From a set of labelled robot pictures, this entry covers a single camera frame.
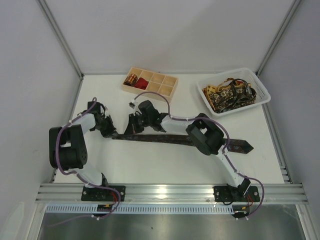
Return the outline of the brown blue-flowered tie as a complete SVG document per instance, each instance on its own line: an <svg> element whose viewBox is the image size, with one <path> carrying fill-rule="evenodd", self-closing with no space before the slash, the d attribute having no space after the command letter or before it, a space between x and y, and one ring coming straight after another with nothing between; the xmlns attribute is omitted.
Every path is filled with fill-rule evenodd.
<svg viewBox="0 0 320 240"><path fill-rule="evenodd" d="M187 135L178 134L118 134L112 137L113 140L135 141L135 142L148 142L148 143L165 143L176 144L184 146L195 147L196 144L192 142L191 138ZM246 140L230 139L227 150L233 153L248 154L254 147Z"/></svg>

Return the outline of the white plastic basket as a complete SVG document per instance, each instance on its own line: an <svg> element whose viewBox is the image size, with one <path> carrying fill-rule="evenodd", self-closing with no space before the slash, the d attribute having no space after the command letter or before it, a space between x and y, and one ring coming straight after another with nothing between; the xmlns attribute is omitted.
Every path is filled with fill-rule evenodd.
<svg viewBox="0 0 320 240"><path fill-rule="evenodd" d="M218 86L219 84L221 84L222 82L224 82L228 78L243 79L243 80L247 81L248 83L250 83L251 87L254 88L257 93L255 103L248 105L248 106L241 107L241 108L237 108L237 109L234 109L231 111L227 111L227 112L223 112L223 113L215 113L213 111L213 109L211 108L207 98L205 97L202 89L207 87L208 85ZM227 115L237 113L240 111L252 109L252 108L258 107L262 104L268 103L271 100L271 96L268 93L268 90L262 84L260 79L255 75L255 73L253 71L251 71L250 69L245 68L245 67L214 74L212 77L199 80L196 83L196 85L197 85L198 91L200 93L200 96L202 97L202 99L204 101L204 104L209 109L211 115L215 116L215 117L227 116Z"/></svg>

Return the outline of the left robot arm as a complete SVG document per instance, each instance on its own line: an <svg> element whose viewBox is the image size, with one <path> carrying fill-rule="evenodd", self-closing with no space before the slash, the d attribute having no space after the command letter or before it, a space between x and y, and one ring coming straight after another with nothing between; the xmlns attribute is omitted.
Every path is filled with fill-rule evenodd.
<svg viewBox="0 0 320 240"><path fill-rule="evenodd" d="M87 109L67 124L49 129L49 162L65 175L77 176L88 188L109 187L105 175L88 162L85 134L99 131L103 138L118 136L107 108L94 97Z"/></svg>

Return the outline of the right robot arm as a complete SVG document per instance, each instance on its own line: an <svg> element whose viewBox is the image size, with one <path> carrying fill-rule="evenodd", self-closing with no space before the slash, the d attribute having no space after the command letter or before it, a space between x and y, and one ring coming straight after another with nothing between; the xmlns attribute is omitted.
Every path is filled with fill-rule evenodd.
<svg viewBox="0 0 320 240"><path fill-rule="evenodd" d="M170 113L159 112L151 101L141 102L137 111L129 114L124 135L142 133L151 127L157 132L187 134L195 147L204 155L212 156L226 177L227 186L234 199L242 198L248 192L251 181L238 171L228 157L229 135L223 127L204 113L196 117L179 118Z"/></svg>

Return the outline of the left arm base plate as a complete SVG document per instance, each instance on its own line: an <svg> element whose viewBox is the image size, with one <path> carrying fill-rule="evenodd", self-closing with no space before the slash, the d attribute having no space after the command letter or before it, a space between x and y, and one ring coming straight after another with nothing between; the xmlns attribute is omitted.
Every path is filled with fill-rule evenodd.
<svg viewBox="0 0 320 240"><path fill-rule="evenodd" d="M117 190L120 194L118 195L107 189L95 188L95 187L83 187L81 201L84 202L114 202L115 200L125 201L126 186L125 185L110 185L109 188Z"/></svg>

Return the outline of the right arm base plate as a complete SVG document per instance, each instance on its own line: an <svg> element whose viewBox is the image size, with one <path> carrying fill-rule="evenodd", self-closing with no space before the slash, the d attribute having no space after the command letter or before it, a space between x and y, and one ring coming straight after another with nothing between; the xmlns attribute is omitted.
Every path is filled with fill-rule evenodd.
<svg viewBox="0 0 320 240"><path fill-rule="evenodd" d="M261 200L258 188L250 186L245 194L237 192L228 185L216 185L213 187L214 199L218 203L244 203L247 201L257 203Z"/></svg>

